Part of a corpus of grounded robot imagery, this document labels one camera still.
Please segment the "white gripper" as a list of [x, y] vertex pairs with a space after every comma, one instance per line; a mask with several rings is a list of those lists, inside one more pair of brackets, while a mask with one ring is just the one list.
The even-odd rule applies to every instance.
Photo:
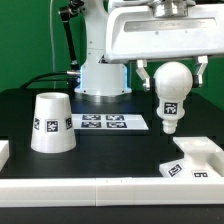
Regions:
[[224, 54], [224, 4], [196, 5], [186, 17], [156, 18], [145, 6], [119, 7], [108, 17], [105, 58], [136, 61], [136, 73], [149, 91], [146, 60], [195, 58], [193, 87], [203, 85], [208, 57]]

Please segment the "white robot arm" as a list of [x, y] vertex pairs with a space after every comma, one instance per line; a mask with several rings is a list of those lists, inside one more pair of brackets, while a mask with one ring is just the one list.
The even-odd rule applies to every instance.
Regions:
[[224, 4], [196, 0], [83, 0], [87, 50], [77, 93], [95, 101], [131, 92], [125, 65], [145, 90], [176, 97], [202, 84], [209, 57], [224, 55]]

